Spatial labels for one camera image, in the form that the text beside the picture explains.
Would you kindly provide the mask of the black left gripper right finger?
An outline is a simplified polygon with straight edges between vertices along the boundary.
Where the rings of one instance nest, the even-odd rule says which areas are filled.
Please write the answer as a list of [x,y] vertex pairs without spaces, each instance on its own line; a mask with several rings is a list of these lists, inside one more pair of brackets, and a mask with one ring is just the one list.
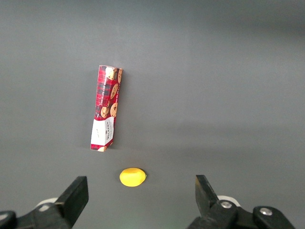
[[270,206],[244,210],[236,199],[218,196],[204,175],[195,179],[195,198],[201,216],[189,229],[294,229],[295,226],[278,209]]

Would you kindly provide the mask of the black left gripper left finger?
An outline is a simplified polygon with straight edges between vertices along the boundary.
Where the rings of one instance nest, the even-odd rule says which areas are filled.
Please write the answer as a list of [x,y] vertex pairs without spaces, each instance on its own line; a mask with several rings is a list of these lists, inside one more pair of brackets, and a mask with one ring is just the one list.
[[17,217],[12,210],[0,212],[2,229],[71,229],[89,200],[86,176],[77,177],[57,198],[41,201],[29,213]]

